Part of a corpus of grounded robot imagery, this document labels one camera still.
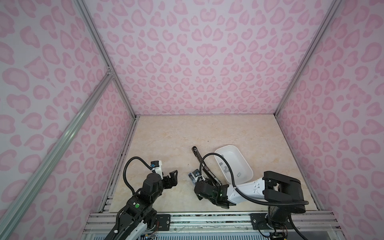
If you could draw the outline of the blue small stapler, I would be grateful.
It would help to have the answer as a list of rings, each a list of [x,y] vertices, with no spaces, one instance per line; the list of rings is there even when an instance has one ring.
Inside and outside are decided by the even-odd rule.
[[[189,173],[189,178],[191,179],[192,183],[195,185],[201,178],[200,171],[195,170],[195,171]]]

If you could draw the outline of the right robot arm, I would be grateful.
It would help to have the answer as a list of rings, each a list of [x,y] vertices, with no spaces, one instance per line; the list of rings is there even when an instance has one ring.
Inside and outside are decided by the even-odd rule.
[[[272,171],[264,172],[264,176],[256,181],[236,187],[228,184],[218,187],[213,180],[204,178],[198,169],[189,177],[199,200],[206,199],[223,209],[245,201],[267,206],[265,216],[253,219],[253,224],[261,224],[263,229],[286,229],[291,214],[304,214],[309,204],[304,200],[298,179]]]

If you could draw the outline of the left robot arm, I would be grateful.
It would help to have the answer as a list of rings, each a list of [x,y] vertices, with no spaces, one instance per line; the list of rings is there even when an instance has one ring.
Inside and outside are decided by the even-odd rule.
[[[106,236],[107,240],[137,240],[144,232],[152,231],[157,225],[157,211],[154,202],[165,189],[178,184],[178,171],[161,177],[150,173],[143,182],[142,188],[136,191],[127,204],[118,211],[116,223]]]

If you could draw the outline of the white plastic tray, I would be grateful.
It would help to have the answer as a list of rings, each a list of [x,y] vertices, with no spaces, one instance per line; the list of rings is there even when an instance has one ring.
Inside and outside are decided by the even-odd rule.
[[[244,184],[252,180],[254,176],[253,170],[236,146],[227,145],[217,149],[215,153],[221,155],[229,163],[234,174],[236,185]]]

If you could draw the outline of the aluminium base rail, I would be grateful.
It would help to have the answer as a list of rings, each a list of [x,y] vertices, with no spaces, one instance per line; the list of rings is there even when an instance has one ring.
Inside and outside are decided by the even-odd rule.
[[[159,212],[158,222],[140,240],[343,240],[330,211],[292,215],[281,227],[269,227],[266,212]]]

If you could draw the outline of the aluminium diagonal frame bar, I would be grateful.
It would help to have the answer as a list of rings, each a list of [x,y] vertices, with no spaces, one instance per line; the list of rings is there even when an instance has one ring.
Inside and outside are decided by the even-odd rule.
[[[7,212],[1,219],[1,239],[7,240],[10,238],[15,228],[18,226],[25,213],[37,197],[38,193],[48,180],[58,162],[63,157],[64,153],[74,140],[88,116],[94,109],[95,105],[100,100],[106,88],[113,80],[112,73],[106,74],[102,81],[95,88],[94,92],[85,101],[76,116],[70,122],[62,136],[51,148],[51,151],[43,159],[35,173],[27,181],[19,195],[12,202]]]

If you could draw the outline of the aluminium frame corner post left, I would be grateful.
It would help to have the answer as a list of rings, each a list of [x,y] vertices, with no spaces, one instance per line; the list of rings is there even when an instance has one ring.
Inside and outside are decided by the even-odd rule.
[[[106,68],[108,69],[108,72],[112,74],[112,78],[114,81],[115,86],[117,87],[118,93],[122,97],[123,103],[126,106],[127,110],[129,111],[130,116],[132,119],[136,119],[137,115],[135,114],[133,107],[129,101],[128,95],[126,91],[124,90],[123,84],[116,72],[116,69],[111,61],[111,58],[107,52],[107,49],[103,43],[103,40],[97,30],[96,24],[91,16],[91,13],[87,7],[87,4],[83,0],[74,0],[73,1],[80,16],[82,17],[83,21],[85,22],[85,26],[88,29],[93,42],[102,58],[102,60],[105,63]]]

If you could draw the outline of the aluminium frame corner post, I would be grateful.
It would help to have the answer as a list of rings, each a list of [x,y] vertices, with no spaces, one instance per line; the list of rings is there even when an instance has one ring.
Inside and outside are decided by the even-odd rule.
[[[292,77],[291,82],[289,83],[286,91],[283,94],[283,97],[274,113],[275,118],[277,119],[278,116],[282,113],[283,107],[288,101],[288,98],[290,97],[291,93],[293,92],[295,86],[299,82],[301,76],[303,75],[303,72],[309,62],[311,61],[311,58],[315,54],[317,48],[319,47],[322,38],[326,35],[326,32],[331,27],[332,22],[334,21],[335,17],[337,16],[341,6],[343,5],[344,1],[342,0],[334,0],[331,2],[331,5],[325,14],[321,24],[318,27],[318,30],[316,31],[312,41],[310,42],[310,45],[305,52],[302,61],[300,62],[298,69],[296,70],[295,74]]]
[[[107,49],[103,43],[103,40],[97,30],[96,24],[91,16],[91,13],[87,7],[87,4],[83,0],[74,0],[73,1],[80,16],[82,17],[83,21],[85,22],[85,26],[88,29],[93,42],[102,58],[102,60],[105,63],[106,68],[108,69],[108,72],[112,74],[112,78],[114,81],[115,86],[117,87],[118,93],[122,97],[123,103],[126,106],[127,110],[129,111],[130,116],[132,119],[136,119],[137,115],[135,114],[133,107],[129,101],[128,95],[126,91],[124,90],[123,84],[116,72],[116,69],[111,61],[111,58],[107,52]]]

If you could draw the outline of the aluminium frame corner post right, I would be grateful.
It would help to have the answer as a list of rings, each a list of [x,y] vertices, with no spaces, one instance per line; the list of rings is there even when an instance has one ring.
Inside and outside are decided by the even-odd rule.
[[[316,31],[312,41],[310,42],[310,45],[305,52],[302,61],[300,62],[298,69],[296,70],[295,74],[292,77],[291,82],[289,83],[286,91],[283,94],[283,97],[274,113],[275,118],[277,119],[278,116],[282,113],[283,107],[288,101],[288,98],[290,97],[291,93],[293,92],[295,86],[299,82],[301,76],[303,75],[303,72],[309,62],[311,61],[311,58],[315,54],[317,48],[319,47],[322,38],[326,35],[326,32],[331,27],[332,22],[334,21],[335,17],[337,16],[341,6],[343,5],[344,1],[342,0],[334,0],[331,2],[331,5],[325,14],[321,24],[318,27],[318,30]]]

